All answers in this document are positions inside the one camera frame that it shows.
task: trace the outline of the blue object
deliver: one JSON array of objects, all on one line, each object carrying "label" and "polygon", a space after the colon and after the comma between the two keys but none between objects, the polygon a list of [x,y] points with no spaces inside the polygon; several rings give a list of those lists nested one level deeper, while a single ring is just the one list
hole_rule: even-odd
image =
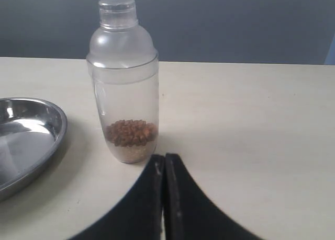
[{"label": "blue object", "polygon": [[329,52],[325,60],[325,65],[335,65],[335,35],[330,45]]}]

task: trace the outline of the gray wall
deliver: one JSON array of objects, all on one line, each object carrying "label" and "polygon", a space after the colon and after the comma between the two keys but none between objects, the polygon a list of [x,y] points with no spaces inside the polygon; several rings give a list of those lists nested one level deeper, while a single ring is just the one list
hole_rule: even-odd
[{"label": "gray wall", "polygon": [[[98,0],[0,0],[0,56],[85,58]],[[136,0],[160,60],[323,64],[335,0]]]}]

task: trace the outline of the plastic bottle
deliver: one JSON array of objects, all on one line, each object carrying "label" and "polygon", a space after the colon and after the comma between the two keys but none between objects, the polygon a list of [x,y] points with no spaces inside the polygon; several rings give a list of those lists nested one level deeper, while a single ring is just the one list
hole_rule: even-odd
[{"label": "plastic bottle", "polygon": [[158,53],[138,25],[134,0],[101,0],[99,11],[86,59],[101,126],[119,161],[139,162],[157,143]]}]

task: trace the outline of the white table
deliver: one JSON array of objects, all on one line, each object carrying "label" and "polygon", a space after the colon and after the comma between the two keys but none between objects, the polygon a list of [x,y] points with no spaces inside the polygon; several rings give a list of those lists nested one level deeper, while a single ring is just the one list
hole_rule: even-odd
[{"label": "white table", "polygon": [[[143,164],[108,151],[85,61],[1,58],[0,79],[0,97],[46,99],[69,119],[62,160],[0,203],[0,239],[70,237]],[[157,153],[179,153],[212,201],[261,237],[332,239],[334,87],[333,66],[163,62]]]}]

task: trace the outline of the stainless steel bowl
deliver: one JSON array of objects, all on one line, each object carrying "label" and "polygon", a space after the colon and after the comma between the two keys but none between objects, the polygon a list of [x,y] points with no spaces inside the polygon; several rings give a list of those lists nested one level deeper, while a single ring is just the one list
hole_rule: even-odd
[{"label": "stainless steel bowl", "polygon": [[32,182],[63,140],[67,119],[55,104],[0,99],[0,201]]}]

